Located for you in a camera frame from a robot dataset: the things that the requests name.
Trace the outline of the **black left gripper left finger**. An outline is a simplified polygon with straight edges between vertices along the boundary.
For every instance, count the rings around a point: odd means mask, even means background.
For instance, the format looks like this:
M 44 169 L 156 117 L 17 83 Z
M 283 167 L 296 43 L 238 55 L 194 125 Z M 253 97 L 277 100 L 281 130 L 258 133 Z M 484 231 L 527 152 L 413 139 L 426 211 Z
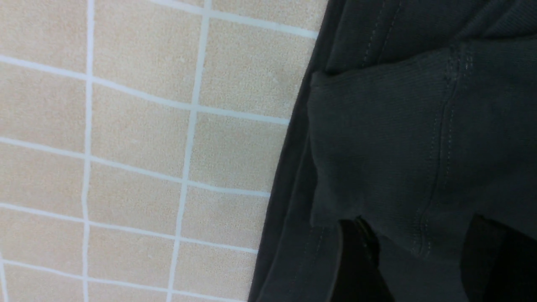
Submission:
M 393 302 L 378 269 L 380 243 L 361 217 L 341 221 L 341 257 L 332 302 Z

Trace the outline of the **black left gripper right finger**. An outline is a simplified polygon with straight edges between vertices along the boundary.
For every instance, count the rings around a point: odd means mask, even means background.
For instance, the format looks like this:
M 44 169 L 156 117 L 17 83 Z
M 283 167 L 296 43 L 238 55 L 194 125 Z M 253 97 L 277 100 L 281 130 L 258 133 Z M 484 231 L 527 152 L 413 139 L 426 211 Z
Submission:
M 460 260 L 470 302 L 535 302 L 537 242 L 499 222 L 474 216 Z

